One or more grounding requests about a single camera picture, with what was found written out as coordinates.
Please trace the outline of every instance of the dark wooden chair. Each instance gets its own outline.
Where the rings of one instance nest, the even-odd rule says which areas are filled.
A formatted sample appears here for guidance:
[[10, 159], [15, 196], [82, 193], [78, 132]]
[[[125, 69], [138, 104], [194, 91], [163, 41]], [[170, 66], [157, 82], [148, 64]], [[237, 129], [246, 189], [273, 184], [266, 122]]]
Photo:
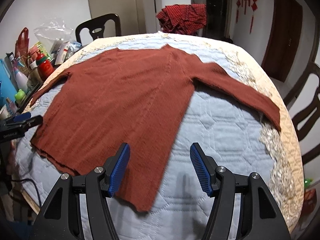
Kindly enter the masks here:
[[[294, 129], [296, 130], [298, 141], [303, 140], [303, 138], [305, 138], [308, 135], [311, 128], [314, 126], [314, 124], [320, 117], [320, 100], [318, 97], [318, 95], [320, 94], [319, 66], [316, 63], [309, 62], [305, 72], [302, 74], [301, 78], [298, 80], [295, 87], [287, 95], [287, 97], [293, 98], [296, 94], [300, 93], [302, 88], [306, 84], [308, 77], [311, 74], [315, 74], [319, 78], [319, 85], [318, 85], [318, 88], [316, 89], [313, 100], [306, 108], [302, 109], [292, 118], [292, 123], [293, 123]], [[304, 121], [309, 115], [311, 116], [308, 118], [305, 124], [300, 129], [298, 129], [298, 124]], [[312, 161], [314, 158], [316, 158], [319, 155], [320, 155], [320, 141], [316, 147], [314, 147], [312, 150], [302, 155], [302, 164], [305, 165], [306, 163]]]
[[97, 18], [91, 19], [89, 21], [81, 23], [77, 28], [76, 28], [76, 39], [77, 42], [81, 43], [81, 38], [80, 38], [80, 32], [84, 28], [89, 29], [89, 33], [93, 40], [98, 39], [98, 38], [103, 38], [103, 32], [105, 29], [105, 23], [108, 20], [113, 20], [115, 22], [116, 26], [116, 36], [121, 36], [121, 25], [120, 25], [120, 18], [117, 14], [114, 13], [109, 13], [105, 14], [102, 16], [99, 16]]

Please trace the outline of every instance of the light blue quilted mattress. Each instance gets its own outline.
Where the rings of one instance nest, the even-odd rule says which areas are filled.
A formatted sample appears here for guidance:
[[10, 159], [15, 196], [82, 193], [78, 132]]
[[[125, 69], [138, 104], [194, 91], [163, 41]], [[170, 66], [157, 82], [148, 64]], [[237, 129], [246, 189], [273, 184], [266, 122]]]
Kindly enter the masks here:
[[[238, 75], [229, 69], [230, 63], [217, 49], [188, 42], [177, 42], [163, 37], [145, 37], [124, 41], [120, 49], [159, 49], [165, 44], [196, 54], [203, 62], [216, 62], [230, 76]], [[93, 57], [107, 47], [83, 56], [78, 62]], [[63, 84], [44, 94], [32, 115], [44, 115]], [[213, 199], [202, 192], [193, 169], [189, 148], [198, 142], [207, 155], [218, 165], [226, 166], [233, 173], [249, 175], [256, 171], [267, 183], [273, 160], [265, 145], [259, 141], [261, 124], [257, 111], [241, 105], [233, 98], [204, 85], [196, 87], [189, 107], [176, 135], [170, 158], [163, 175], [154, 205], [148, 213], [137, 213], [118, 199], [108, 199], [110, 213], [119, 238], [122, 240], [194, 240], [201, 239], [212, 208]], [[42, 203], [52, 189], [60, 172], [45, 158], [41, 158], [30, 146], [36, 128], [30, 129], [17, 147], [16, 162], [21, 179], [33, 179], [40, 192]], [[38, 203], [31, 183], [23, 187]], [[229, 239], [235, 239], [239, 217], [240, 196], [236, 195], [234, 217]], [[85, 196], [81, 195], [81, 216], [86, 239], [92, 239], [86, 212]]]

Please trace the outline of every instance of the door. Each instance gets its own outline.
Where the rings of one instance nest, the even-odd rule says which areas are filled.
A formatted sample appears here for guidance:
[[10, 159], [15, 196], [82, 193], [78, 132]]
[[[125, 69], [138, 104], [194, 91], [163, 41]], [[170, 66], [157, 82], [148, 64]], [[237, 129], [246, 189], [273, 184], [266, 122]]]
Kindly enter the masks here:
[[205, 37], [222, 40], [228, 24], [229, 0], [207, 0], [207, 26]]
[[[108, 13], [120, 17], [121, 34], [123, 36], [146, 33], [144, 8], [142, 0], [88, 0], [92, 18]], [[115, 24], [107, 21], [104, 37], [115, 36]]]
[[302, 28], [302, 6], [296, 0], [275, 0], [273, 22], [261, 64], [268, 76], [284, 82], [297, 53]]

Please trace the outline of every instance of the metal screw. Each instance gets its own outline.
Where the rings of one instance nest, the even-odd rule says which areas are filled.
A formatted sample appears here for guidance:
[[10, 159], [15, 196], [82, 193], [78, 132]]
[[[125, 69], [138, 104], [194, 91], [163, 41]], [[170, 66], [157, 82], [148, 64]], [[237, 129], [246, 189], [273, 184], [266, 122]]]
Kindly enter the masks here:
[[260, 175], [258, 173], [256, 173], [256, 172], [252, 173], [251, 175], [252, 175], [252, 177], [254, 179], [259, 179], [260, 178]]
[[219, 172], [225, 172], [227, 170], [224, 166], [218, 166], [217, 169]]
[[103, 172], [103, 168], [102, 168], [102, 167], [96, 167], [96, 168], [94, 169], [94, 172], [95, 172], [95, 173], [101, 173], [101, 172]]
[[61, 175], [61, 179], [67, 179], [67, 178], [69, 178], [69, 174], [68, 173], [63, 173]]

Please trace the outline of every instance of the brown wooden door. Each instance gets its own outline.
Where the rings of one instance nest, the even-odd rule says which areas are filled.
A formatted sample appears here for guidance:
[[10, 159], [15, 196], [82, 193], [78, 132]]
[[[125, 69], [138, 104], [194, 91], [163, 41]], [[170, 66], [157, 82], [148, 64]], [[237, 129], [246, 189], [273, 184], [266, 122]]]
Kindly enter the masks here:
[[275, 0], [273, 22], [261, 64], [268, 76], [285, 81], [297, 53], [302, 28], [302, 6], [296, 0]]

